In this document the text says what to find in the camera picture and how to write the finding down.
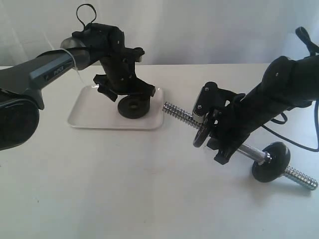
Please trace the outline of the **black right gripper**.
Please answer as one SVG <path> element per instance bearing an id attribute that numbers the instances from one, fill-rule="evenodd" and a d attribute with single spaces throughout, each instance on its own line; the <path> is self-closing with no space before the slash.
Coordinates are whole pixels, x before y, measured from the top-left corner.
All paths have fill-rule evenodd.
<path id="1" fill-rule="evenodd" d="M 281 112 L 282 103 L 264 94 L 247 94 L 231 104 L 227 101 L 223 111 L 217 110 L 218 124 L 206 144 L 218 150 L 214 160 L 221 165 L 228 163 L 250 133 Z"/>

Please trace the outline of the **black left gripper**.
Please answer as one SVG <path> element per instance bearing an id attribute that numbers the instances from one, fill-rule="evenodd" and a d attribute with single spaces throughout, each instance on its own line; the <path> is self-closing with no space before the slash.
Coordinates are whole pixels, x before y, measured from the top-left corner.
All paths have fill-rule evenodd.
<path id="1" fill-rule="evenodd" d="M 117 96 L 146 95 L 153 97 L 154 85 L 148 84 L 136 76 L 136 62 L 128 61 L 123 53 L 113 54 L 101 59 L 104 75 L 95 75 L 93 82 L 98 85 L 97 91 L 115 102 Z"/>

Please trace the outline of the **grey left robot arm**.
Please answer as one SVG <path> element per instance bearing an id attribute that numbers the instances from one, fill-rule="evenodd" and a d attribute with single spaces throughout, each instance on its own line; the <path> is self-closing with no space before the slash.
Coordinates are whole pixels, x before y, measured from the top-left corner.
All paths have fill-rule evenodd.
<path id="1" fill-rule="evenodd" d="M 84 70 L 100 62 L 104 74 L 93 81 L 98 92 L 118 101 L 119 113 L 128 119 L 143 117 L 155 95 L 153 85 L 139 79 L 135 64 L 144 55 L 140 47 L 127 48 L 125 35 L 116 26 L 89 23 L 73 32 L 57 50 L 0 72 L 0 148 L 6 150 L 28 141 L 44 109 L 42 89 L 69 70 Z"/>

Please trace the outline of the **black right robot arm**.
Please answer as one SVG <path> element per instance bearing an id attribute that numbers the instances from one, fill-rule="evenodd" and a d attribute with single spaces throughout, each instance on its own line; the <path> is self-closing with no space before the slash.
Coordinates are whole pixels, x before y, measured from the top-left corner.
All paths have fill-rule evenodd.
<path id="1" fill-rule="evenodd" d="M 280 113 L 306 108 L 319 98 L 319 57 L 291 60 L 281 56 L 245 96 L 236 95 L 218 120 L 208 146 L 217 145 L 215 161 L 224 165 L 250 133 Z"/>

